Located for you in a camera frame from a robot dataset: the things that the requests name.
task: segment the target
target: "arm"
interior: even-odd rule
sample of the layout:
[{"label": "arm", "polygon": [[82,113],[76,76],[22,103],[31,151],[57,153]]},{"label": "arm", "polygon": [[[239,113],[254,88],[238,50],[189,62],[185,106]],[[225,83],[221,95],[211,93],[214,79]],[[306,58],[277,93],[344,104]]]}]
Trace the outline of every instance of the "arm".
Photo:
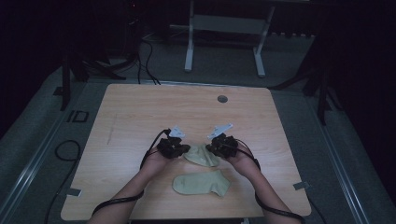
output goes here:
[{"label": "arm", "polygon": [[[160,152],[148,156],[142,169],[112,199],[132,197],[139,194],[170,161]],[[88,223],[127,223],[135,204],[136,201],[106,206],[97,211]]]},{"label": "arm", "polygon": [[[251,152],[241,144],[238,146],[239,149],[245,151],[248,154]],[[246,177],[253,188],[255,189],[259,199],[267,206],[273,207],[278,210],[290,212],[289,208],[283,203],[283,201],[276,194],[274,189],[271,187],[268,180],[262,174],[260,169],[254,163],[254,161],[247,155],[241,152],[237,152],[235,157],[229,157],[226,159],[233,168],[242,176]],[[300,224],[298,219],[291,217],[283,217],[272,212],[268,212],[262,209],[262,213],[266,217],[268,223],[290,223],[290,224]]]}]

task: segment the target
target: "light wood surface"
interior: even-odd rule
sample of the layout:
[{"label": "light wood surface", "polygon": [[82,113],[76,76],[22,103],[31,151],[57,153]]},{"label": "light wood surface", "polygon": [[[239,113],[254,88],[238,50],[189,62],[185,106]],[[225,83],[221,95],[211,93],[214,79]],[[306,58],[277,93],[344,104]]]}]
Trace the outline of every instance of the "light wood surface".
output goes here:
[{"label": "light wood surface", "polygon": [[[228,97],[223,104],[219,95]],[[227,135],[244,141],[259,160],[286,205],[297,214],[311,212],[288,140],[271,92],[262,88],[109,85],[93,124],[71,188],[80,197],[68,196],[62,210],[65,220],[86,220],[99,203],[110,199],[139,169],[157,134],[177,125],[183,144],[201,145],[215,125],[232,123]],[[181,195],[172,189],[178,175],[220,169],[232,184],[226,195]],[[149,183],[132,212],[132,219],[261,217],[249,182],[226,161],[218,167],[176,159]]]}]

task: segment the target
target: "black hand-mounted device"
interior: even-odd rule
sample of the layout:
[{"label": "black hand-mounted device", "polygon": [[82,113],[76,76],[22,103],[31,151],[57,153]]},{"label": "black hand-mounted device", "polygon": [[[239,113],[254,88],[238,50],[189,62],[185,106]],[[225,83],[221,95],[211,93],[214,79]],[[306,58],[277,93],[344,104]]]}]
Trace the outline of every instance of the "black hand-mounted device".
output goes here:
[{"label": "black hand-mounted device", "polygon": [[190,150],[189,145],[180,144],[181,138],[169,135],[171,133],[170,129],[163,130],[162,133],[165,133],[167,138],[162,138],[160,143],[157,145],[157,148],[165,158],[177,158]]},{"label": "black hand-mounted device", "polygon": [[213,153],[215,156],[224,159],[235,157],[238,148],[238,143],[232,136],[226,136],[225,133],[212,139],[210,145],[206,145],[206,149]]}]

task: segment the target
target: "dark background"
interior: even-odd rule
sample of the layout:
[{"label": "dark background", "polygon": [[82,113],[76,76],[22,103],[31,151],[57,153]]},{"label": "dark background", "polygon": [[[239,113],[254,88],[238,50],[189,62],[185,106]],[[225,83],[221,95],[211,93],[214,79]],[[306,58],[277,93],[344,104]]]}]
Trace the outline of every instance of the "dark background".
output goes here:
[{"label": "dark background", "polygon": [[[144,20],[163,38],[169,23],[188,24],[188,1],[139,1],[128,17],[123,1],[2,1],[0,3],[0,137],[18,118],[46,77],[61,65],[63,52],[75,48],[106,62],[133,45],[127,21]],[[208,13],[260,17],[240,1],[203,1]],[[276,3],[270,33],[316,35],[304,66],[327,64],[330,83],[356,128],[390,197],[396,201],[396,7],[390,1],[312,1]]]}]

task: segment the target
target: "metal floor strip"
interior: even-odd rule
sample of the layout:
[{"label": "metal floor strip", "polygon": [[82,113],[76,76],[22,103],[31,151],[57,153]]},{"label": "metal floor strip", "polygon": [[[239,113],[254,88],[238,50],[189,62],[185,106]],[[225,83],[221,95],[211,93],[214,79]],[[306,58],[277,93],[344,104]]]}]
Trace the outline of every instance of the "metal floor strip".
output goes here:
[{"label": "metal floor strip", "polygon": [[329,134],[329,131],[327,130],[327,127],[321,124],[320,120],[318,119],[315,108],[313,107],[312,103],[309,101],[308,97],[305,97],[305,100],[306,103],[308,104],[310,111],[312,112],[312,115],[315,117],[315,121],[319,126],[320,131],[326,142],[327,148],[329,149],[328,155],[330,162],[332,163],[332,168],[334,169],[338,181],[340,182],[341,189],[343,190],[346,196],[346,201],[349,205],[352,216],[355,218],[355,221],[358,224],[370,223],[366,215],[366,212],[364,211],[364,208],[361,205],[361,201],[359,199],[358,193],[356,192],[355,187],[353,186],[353,183],[349,175],[347,174],[347,170],[344,167],[344,164],[337,152],[337,148],[334,145],[334,142],[332,141],[332,138]]},{"label": "metal floor strip", "polygon": [[3,201],[2,206],[0,207],[0,223],[8,223],[18,205],[20,204],[24,194],[28,190],[30,184],[35,178],[38,170],[40,169],[44,159],[48,155],[50,151],[50,144],[54,139],[57,131],[62,125],[62,122],[65,120],[66,115],[69,114],[71,108],[76,104],[78,100],[78,96],[84,90],[85,83],[77,85],[72,91],[76,97],[72,97],[70,100],[68,107],[64,112],[62,112],[61,116],[59,116],[55,122],[52,124],[49,132],[46,134],[45,138],[41,142],[40,146],[35,152],[35,155],[30,159],[27,163],[23,171],[21,172],[18,180],[16,181],[14,187],[11,192],[8,194],[6,199]]}]

